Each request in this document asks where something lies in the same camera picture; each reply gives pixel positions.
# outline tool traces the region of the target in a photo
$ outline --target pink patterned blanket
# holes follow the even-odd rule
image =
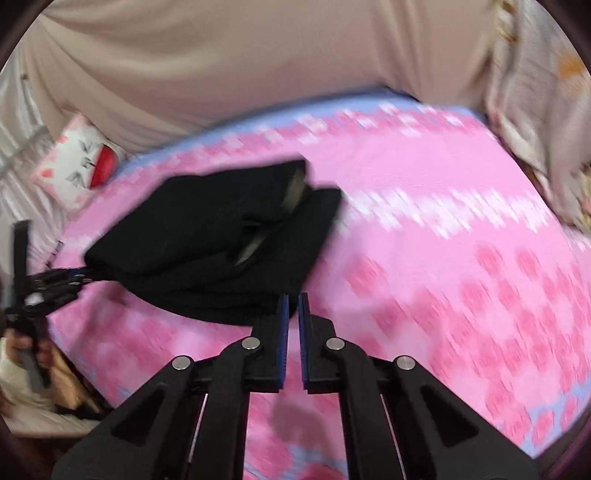
[[[285,128],[183,143],[112,181],[62,238],[55,266],[163,178],[303,155],[347,195],[308,281],[312,311],[373,355],[412,355],[530,455],[591,393],[591,245],[566,234],[476,119],[431,108],[304,116]],[[58,345],[114,405],[174,356],[217,355],[248,329],[163,312],[114,283],[51,318]],[[337,398],[302,390],[292,322],[280,395],[253,395],[246,479],[346,475]]]

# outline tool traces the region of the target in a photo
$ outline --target black cloth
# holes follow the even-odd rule
[[[297,295],[336,217],[341,191],[305,183],[304,159],[167,179],[85,255],[173,313],[251,325]]]

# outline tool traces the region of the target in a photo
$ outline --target white curtain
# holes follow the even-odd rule
[[[0,277],[12,274],[12,224],[33,221],[30,268],[38,271],[56,246],[65,215],[29,181],[37,163],[49,152],[49,136],[20,69],[17,47],[0,71]]]

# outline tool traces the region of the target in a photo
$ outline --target pillow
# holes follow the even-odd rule
[[[115,173],[125,151],[109,142],[81,114],[75,115],[56,146],[31,174],[67,212],[77,213]]]

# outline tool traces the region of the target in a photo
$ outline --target beige cloth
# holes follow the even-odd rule
[[[478,108],[494,0],[55,0],[25,68],[57,136],[74,111],[142,151],[245,112],[387,85]]]
[[[591,233],[591,186],[581,172],[591,162],[591,76],[537,1],[505,0],[500,13],[491,128],[535,169],[556,214]]]
[[[28,439],[80,438],[99,424],[22,404],[13,406],[4,421],[14,436]]]

